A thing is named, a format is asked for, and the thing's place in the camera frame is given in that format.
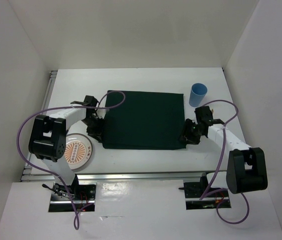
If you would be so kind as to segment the dark green cloth napkin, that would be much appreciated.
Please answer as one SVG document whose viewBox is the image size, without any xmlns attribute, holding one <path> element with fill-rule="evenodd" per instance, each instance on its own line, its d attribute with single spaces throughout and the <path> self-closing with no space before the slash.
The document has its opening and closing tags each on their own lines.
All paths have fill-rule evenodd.
<svg viewBox="0 0 282 240">
<path fill-rule="evenodd" d="M 184 123 L 182 93 L 123 91 L 105 102 L 102 145 L 115 150 L 180 150 Z"/>
</svg>

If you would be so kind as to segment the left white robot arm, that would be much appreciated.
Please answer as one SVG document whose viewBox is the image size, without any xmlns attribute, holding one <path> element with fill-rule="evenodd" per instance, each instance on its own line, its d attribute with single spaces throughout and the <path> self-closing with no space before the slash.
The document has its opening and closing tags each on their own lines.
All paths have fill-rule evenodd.
<svg viewBox="0 0 282 240">
<path fill-rule="evenodd" d="M 73 104 L 73 107 L 51 115 L 37 115 L 29 140 L 29 151 L 56 174 L 56 184 L 69 200 L 79 196 L 80 187 L 77 175 L 70 169 L 64 156 L 67 132 L 72 125 L 82 121 L 87 125 L 88 135 L 101 142 L 104 126 L 104 119 L 97 115 L 95 109 L 99 105 L 95 97 L 87 95 L 83 102 L 74 101 Z"/>
</svg>

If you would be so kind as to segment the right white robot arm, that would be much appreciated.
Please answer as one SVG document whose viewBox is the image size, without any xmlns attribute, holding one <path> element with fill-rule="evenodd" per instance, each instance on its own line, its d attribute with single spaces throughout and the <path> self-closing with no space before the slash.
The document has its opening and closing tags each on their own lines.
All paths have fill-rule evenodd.
<svg viewBox="0 0 282 240">
<path fill-rule="evenodd" d="M 221 158 L 228 156 L 226 184 L 233 194 L 262 191 L 268 187 L 265 153 L 240 140 L 221 119 L 214 119 L 209 106 L 195 108 L 196 120 L 186 119 L 179 137 L 181 143 L 198 145 L 202 136 L 221 148 Z"/>
</svg>

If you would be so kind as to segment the orange patterned plate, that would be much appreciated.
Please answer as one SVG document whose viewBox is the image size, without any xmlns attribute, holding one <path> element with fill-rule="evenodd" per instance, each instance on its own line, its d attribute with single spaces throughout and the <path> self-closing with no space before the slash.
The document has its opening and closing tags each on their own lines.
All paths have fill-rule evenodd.
<svg viewBox="0 0 282 240">
<path fill-rule="evenodd" d="M 72 133 L 66 136 L 66 148 L 64 157 L 73 171 L 83 168 L 91 159 L 93 145 L 91 140 L 80 133 Z"/>
</svg>

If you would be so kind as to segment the light blue plastic cup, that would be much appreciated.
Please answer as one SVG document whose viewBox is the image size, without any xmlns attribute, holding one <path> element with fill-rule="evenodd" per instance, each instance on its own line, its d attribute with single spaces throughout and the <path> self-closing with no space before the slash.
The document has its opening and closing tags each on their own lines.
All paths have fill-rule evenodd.
<svg viewBox="0 0 282 240">
<path fill-rule="evenodd" d="M 208 89 L 202 83 L 195 83 L 191 87 L 189 105 L 192 107 L 197 107 L 207 94 Z"/>
</svg>

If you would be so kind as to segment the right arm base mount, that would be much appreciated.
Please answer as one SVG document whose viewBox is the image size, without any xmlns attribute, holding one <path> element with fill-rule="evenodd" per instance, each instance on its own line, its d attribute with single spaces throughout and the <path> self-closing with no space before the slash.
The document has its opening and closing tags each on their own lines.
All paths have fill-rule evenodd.
<svg viewBox="0 0 282 240">
<path fill-rule="evenodd" d="M 207 186 L 208 179 L 205 175 L 200 177 L 200 180 L 198 181 L 183 182 L 183 186 L 178 189 L 184 193 L 186 210 L 216 209 L 219 203 L 221 203 L 221 209 L 231 208 L 229 193 L 227 190 L 215 192 L 200 200 L 200 197 Z"/>
</svg>

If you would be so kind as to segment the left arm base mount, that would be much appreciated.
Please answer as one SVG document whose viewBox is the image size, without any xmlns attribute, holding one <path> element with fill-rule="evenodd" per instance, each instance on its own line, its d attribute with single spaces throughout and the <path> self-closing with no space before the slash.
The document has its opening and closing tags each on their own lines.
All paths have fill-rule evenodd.
<svg viewBox="0 0 282 240">
<path fill-rule="evenodd" d="M 70 195 L 67 194 L 64 188 L 57 185 L 49 187 L 43 183 L 41 186 L 51 191 L 48 208 L 48 212 L 50 213 L 73 212 L 70 198 L 72 198 L 78 212 L 95 211 L 96 184 L 80 185 L 78 192 L 71 192 Z"/>
</svg>

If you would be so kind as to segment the aluminium frame rail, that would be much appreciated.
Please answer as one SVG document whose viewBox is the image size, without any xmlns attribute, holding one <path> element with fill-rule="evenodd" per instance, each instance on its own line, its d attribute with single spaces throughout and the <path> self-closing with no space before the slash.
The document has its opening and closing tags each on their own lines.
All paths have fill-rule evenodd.
<svg viewBox="0 0 282 240">
<path fill-rule="evenodd" d="M 223 70 L 218 67 L 54 70 L 43 105 L 66 106 L 86 95 L 100 99 L 108 90 L 179 93 L 184 96 L 185 116 L 193 119 L 188 101 L 194 83 L 207 86 L 204 102 L 216 101 L 215 117 L 225 121 L 234 114 Z M 78 176 L 81 180 L 190 177 L 215 170 L 220 153 L 206 138 L 183 150 L 114 150 L 94 142 L 93 155 Z"/>
</svg>

